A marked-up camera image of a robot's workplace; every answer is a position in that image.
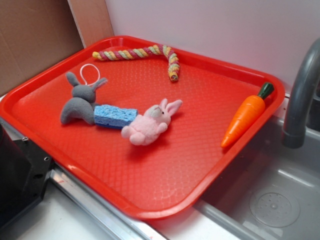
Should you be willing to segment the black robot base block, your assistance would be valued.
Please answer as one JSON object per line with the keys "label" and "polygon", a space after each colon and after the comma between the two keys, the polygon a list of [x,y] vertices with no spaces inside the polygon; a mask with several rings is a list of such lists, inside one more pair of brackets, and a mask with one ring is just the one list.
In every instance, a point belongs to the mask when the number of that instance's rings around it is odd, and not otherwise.
{"label": "black robot base block", "polygon": [[4,229],[44,198],[54,161],[28,138],[12,140],[0,128],[0,228]]}

